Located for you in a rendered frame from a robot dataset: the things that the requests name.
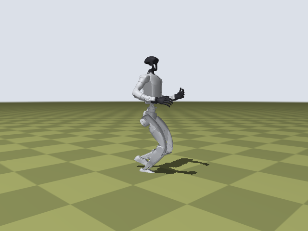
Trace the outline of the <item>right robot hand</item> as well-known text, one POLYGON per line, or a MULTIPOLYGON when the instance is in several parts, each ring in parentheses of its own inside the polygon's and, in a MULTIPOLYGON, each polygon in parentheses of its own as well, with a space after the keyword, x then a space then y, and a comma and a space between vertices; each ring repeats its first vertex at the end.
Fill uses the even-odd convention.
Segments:
POLYGON ((172 105, 171 103, 173 100, 171 98, 169 98, 169 96, 163 96, 163 97, 155 97, 155 101, 151 101, 151 103, 159 103, 159 104, 164 104, 167 105, 168 107, 170 107, 168 104, 172 105), (171 103, 170 103, 171 102, 171 103))

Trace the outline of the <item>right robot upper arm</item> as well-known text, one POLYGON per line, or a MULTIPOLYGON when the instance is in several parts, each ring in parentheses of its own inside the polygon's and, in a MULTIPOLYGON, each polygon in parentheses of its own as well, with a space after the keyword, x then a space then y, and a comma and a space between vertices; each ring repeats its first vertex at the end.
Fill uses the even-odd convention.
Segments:
MULTIPOLYGON (((150 75, 141 75, 140 78, 139 78, 139 81, 137 83, 137 85, 135 86, 135 89, 134 90, 141 90, 143 88, 143 86, 145 85, 145 83, 148 83, 149 82, 149 79, 150 79, 150 75)), ((134 91, 133 90, 133 91, 134 91)), ((138 99, 138 97, 136 97, 133 93, 132 95, 138 99)))

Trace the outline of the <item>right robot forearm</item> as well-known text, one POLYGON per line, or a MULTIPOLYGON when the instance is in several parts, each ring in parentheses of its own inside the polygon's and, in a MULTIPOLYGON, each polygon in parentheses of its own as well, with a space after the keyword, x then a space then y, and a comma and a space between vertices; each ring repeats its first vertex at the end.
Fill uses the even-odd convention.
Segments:
POLYGON ((142 100, 147 103, 151 103, 151 101, 155 101, 155 97, 147 96, 140 92, 139 90, 134 90, 133 94, 138 97, 139 100, 142 100))

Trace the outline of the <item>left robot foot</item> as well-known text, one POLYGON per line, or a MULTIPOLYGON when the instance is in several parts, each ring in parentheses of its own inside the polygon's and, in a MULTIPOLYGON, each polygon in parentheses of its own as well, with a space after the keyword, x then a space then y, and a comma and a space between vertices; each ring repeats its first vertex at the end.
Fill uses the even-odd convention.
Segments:
POLYGON ((139 162, 139 163, 141 163, 141 164, 143 164, 143 165, 146 165, 147 163, 148 163, 148 161, 145 159, 144 160, 144 158, 143 158, 143 160, 141 159, 141 156, 136 156, 135 158, 134 158, 134 160, 135 161, 137 161, 137 162, 139 162))

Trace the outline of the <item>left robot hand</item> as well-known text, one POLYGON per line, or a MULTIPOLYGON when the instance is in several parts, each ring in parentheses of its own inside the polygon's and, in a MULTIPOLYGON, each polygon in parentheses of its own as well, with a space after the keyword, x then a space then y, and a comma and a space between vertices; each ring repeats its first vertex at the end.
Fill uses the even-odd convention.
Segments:
POLYGON ((174 94, 174 96, 175 96, 175 99, 173 99, 174 101, 184 98, 184 89, 180 88, 180 91, 177 94, 174 94))

